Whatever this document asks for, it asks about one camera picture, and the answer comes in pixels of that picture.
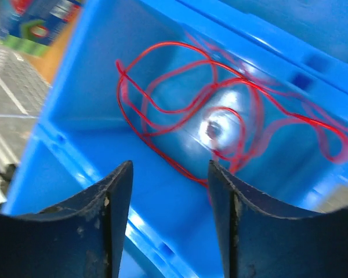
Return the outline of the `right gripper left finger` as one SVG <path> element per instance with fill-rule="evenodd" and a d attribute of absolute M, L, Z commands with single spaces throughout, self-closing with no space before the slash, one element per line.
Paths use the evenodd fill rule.
<path fill-rule="evenodd" d="M 0 213 L 0 277 L 117 277 L 133 164 L 38 213 Z"/>

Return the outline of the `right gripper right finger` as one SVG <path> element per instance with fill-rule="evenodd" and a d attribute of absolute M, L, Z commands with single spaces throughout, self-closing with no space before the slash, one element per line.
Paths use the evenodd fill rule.
<path fill-rule="evenodd" d="M 208 189 L 225 277 L 348 277 L 348 206 L 292 206 L 215 161 Z"/>

